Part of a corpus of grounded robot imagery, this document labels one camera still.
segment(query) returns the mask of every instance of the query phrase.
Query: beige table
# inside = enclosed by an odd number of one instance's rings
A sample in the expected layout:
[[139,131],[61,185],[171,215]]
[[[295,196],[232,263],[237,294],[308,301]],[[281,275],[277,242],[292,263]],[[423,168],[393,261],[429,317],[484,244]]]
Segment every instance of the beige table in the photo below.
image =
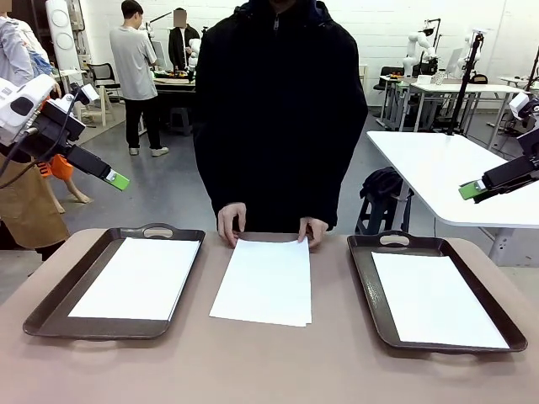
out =
[[306,328],[209,317],[232,250],[208,234],[164,338],[87,343],[24,335],[27,315],[101,233],[74,235],[0,307],[2,404],[537,403],[536,312],[462,240],[451,243],[527,336],[524,353],[476,358],[385,347],[356,291],[345,238],[337,236],[311,256]]

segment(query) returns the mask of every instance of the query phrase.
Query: tray handle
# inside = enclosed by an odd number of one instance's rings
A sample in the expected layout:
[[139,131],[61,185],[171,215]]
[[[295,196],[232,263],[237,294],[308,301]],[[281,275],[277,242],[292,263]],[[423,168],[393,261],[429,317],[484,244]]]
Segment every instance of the tray handle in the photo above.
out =
[[[397,236],[397,237],[405,238],[406,240],[408,240],[408,243],[403,244],[400,241],[394,241],[394,242],[391,242],[389,244],[382,243],[382,238],[389,237],[389,236]],[[416,242],[419,242],[419,239],[417,237],[412,236],[411,234],[408,234],[408,233],[406,233],[404,231],[400,231],[400,230],[384,231],[383,233],[380,233],[380,234],[376,235],[375,237],[378,239],[378,243],[381,246],[387,246],[387,247],[398,247],[398,246],[407,247],[407,246],[410,246],[410,245],[414,245]]]
[[181,233],[180,229],[177,229],[174,226],[167,225],[166,223],[151,223],[143,227],[136,229],[123,229],[123,231],[129,235],[137,236],[140,238],[153,238],[154,236],[147,236],[146,232],[151,229],[166,229],[172,232],[172,237],[178,236]]

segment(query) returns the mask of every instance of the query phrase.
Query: black cable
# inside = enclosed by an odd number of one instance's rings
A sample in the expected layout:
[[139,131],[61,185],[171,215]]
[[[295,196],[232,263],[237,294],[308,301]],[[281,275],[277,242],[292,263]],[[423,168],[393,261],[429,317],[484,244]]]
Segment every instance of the black cable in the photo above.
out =
[[13,158],[15,157],[15,153],[19,151],[20,147],[23,145],[24,139],[26,139],[27,136],[28,133],[25,132],[19,143],[15,143],[15,146],[13,146],[9,151],[8,155],[6,156],[6,159],[3,162],[2,168],[0,168],[0,178],[6,173],[9,162],[13,160]]
[[[75,103],[77,102],[77,98],[78,98],[78,95],[80,94],[81,92],[81,88],[79,88],[77,90],[77,93],[75,94],[75,96],[73,97],[73,100],[71,101],[71,104],[69,105],[69,109],[67,110],[67,114],[66,114],[66,119],[64,120],[64,124],[63,126],[61,127],[61,130],[60,130],[60,133],[58,134],[58,137],[56,138],[54,144],[51,146],[51,148],[49,148],[49,150],[47,150],[45,153],[43,153],[41,156],[39,156],[38,158],[36,158],[33,162],[31,162],[28,166],[26,166],[24,168],[23,171],[21,171],[19,174],[17,174],[15,177],[13,177],[11,180],[7,181],[6,183],[0,185],[0,189],[5,189],[7,188],[9,185],[11,185],[12,183],[14,183],[15,181],[19,180],[23,175],[25,175],[32,167],[34,167],[35,165],[37,165],[39,162],[41,162],[44,158],[46,158],[50,153],[52,153],[54,151],[54,149],[56,149],[56,147],[58,146],[58,144],[60,143],[60,140],[61,140],[61,134],[64,133],[64,130],[66,129],[66,126],[67,126],[67,122],[69,122],[69,115],[71,115],[71,112],[73,111],[73,107],[75,106]],[[4,162],[4,164],[7,166],[7,164],[9,163],[9,160],[6,158],[6,162]]]

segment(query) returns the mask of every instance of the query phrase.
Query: brown tray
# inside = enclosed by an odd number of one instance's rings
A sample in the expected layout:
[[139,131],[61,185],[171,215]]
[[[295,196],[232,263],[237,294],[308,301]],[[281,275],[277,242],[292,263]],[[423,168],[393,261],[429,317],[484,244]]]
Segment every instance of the brown tray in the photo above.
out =
[[[168,330],[173,315],[169,321],[68,316],[128,237],[198,241],[202,244],[205,233],[198,230],[178,230],[169,225],[157,223],[139,229],[108,229],[28,317],[23,325],[24,332],[39,337],[91,341],[155,339],[162,336]],[[174,311],[179,306],[181,310],[181,296]]]
[[[386,242],[388,236],[399,236],[398,242]],[[351,236],[348,244],[360,277],[365,296],[371,309],[378,335],[387,345],[400,349],[415,349],[443,354],[481,354],[524,351],[528,342],[504,309],[492,297],[472,270],[462,261],[451,244],[440,238],[413,237],[401,231],[387,231],[377,236]],[[485,311],[509,345],[506,348],[483,348],[439,343],[407,343],[400,340],[382,282],[378,277],[372,253],[397,253],[449,257],[473,291]]]

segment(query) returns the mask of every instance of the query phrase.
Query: black pants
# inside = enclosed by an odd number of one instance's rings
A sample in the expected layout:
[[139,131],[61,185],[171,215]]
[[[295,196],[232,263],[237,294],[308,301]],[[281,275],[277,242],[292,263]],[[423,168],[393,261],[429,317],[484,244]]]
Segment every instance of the black pants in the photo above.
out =
[[146,121],[150,148],[160,149],[161,139],[159,138],[159,107],[157,97],[145,101],[133,101],[130,99],[125,101],[125,137],[129,148],[138,149],[140,147],[138,123],[141,120],[141,114],[144,114],[144,120]]

